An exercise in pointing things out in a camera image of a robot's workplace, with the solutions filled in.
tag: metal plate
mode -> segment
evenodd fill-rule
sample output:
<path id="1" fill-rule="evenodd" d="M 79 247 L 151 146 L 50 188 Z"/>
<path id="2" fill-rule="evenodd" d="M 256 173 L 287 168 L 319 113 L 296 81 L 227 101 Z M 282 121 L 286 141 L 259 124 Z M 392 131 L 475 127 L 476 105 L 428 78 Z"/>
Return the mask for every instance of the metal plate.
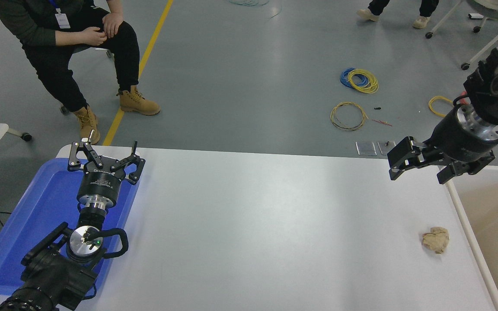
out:
<path id="1" fill-rule="evenodd" d="M 358 155 L 365 156 L 376 156 L 376 147 L 373 142 L 354 142 L 356 144 L 356 150 Z"/>
<path id="2" fill-rule="evenodd" d="M 380 149 L 380 153 L 386 156 L 387 153 L 395 147 L 395 142 L 393 140 L 382 140 L 378 142 L 378 147 Z"/>

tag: person's hand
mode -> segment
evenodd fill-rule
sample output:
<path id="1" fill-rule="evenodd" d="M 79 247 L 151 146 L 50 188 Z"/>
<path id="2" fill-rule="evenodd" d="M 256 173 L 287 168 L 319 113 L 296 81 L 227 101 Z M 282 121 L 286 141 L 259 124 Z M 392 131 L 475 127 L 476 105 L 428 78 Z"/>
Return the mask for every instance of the person's hand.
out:
<path id="1" fill-rule="evenodd" d="M 114 37 L 118 33 L 119 26 L 124 22 L 122 14 L 109 13 L 103 17 L 103 31 L 108 38 Z"/>
<path id="2" fill-rule="evenodd" d="M 87 45 L 97 47 L 107 40 L 105 33 L 99 32 L 99 27 L 88 27 L 81 31 L 82 41 Z"/>

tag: work boot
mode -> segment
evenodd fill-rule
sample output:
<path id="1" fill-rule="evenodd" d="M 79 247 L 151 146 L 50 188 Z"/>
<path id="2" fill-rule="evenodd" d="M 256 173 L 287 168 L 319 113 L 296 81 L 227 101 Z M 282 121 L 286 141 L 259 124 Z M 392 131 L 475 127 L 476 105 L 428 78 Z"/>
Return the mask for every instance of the work boot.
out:
<path id="1" fill-rule="evenodd" d="M 160 112 L 160 106 L 150 100 L 146 100 L 135 85 L 130 87 L 130 91 L 118 91 L 120 96 L 120 109 L 125 112 L 137 111 L 145 116 L 152 116 Z"/>
<path id="2" fill-rule="evenodd" d="M 78 118 L 78 122 L 80 123 L 80 138 L 88 138 L 91 130 L 94 130 L 93 135 L 91 136 L 91 143 L 97 144 L 101 135 L 99 135 L 99 131 L 97 130 L 97 117 L 91 111 L 91 108 L 87 106 L 87 108 L 81 108 L 78 111 L 73 112 Z"/>
<path id="3" fill-rule="evenodd" d="M 372 14 L 370 9 L 358 10 L 356 13 L 364 20 L 372 20 L 372 22 L 377 22 L 378 19 L 380 19 L 380 16 Z"/>
<path id="4" fill-rule="evenodd" d="M 416 29 L 423 29 L 428 24 L 428 22 L 429 22 L 429 17 L 419 16 L 412 24 L 412 26 Z"/>

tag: id badge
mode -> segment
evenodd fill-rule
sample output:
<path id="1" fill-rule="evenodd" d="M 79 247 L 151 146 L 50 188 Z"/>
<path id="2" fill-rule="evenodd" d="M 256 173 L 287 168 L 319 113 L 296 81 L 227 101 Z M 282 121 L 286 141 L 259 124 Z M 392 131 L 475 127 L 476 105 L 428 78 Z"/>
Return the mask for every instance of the id badge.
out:
<path id="1" fill-rule="evenodd" d="M 55 17 L 57 17 L 57 23 L 59 23 L 59 28 L 61 29 L 70 28 L 69 19 L 67 18 L 67 15 L 65 13 L 57 13 L 55 14 Z"/>

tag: yellow floor line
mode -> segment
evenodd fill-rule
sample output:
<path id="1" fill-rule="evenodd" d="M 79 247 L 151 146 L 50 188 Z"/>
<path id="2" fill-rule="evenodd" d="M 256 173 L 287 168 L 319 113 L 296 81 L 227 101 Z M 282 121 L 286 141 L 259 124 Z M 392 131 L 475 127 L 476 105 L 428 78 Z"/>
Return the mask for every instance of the yellow floor line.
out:
<path id="1" fill-rule="evenodd" d="M 156 38 L 159 37 L 160 30 L 163 27 L 164 20 L 166 20 L 166 16 L 168 16 L 168 12 L 170 11 L 170 7 L 172 6 L 172 2 L 174 0 L 168 0 L 168 3 L 164 7 L 164 11 L 162 15 L 160 16 L 159 22 L 156 24 L 155 31 L 153 32 L 153 35 L 151 36 L 151 39 L 149 43 L 147 44 L 146 51 L 144 55 L 142 56 L 142 59 L 140 61 L 140 75 L 142 76 L 142 72 L 144 72 L 145 65 L 147 64 L 147 60 L 149 59 L 149 56 L 151 55 L 151 51 L 153 50 L 153 47 L 156 42 Z M 118 127 L 120 125 L 120 122 L 122 121 L 122 117 L 124 116 L 124 111 L 118 109 L 116 112 L 115 119 L 113 120 L 111 124 L 111 128 L 109 128 L 109 131 L 107 132 L 107 136 L 105 136 L 105 140 L 103 141 L 103 146 L 110 146 L 112 143 L 113 138 L 115 137 L 116 131 L 118 130 Z"/>

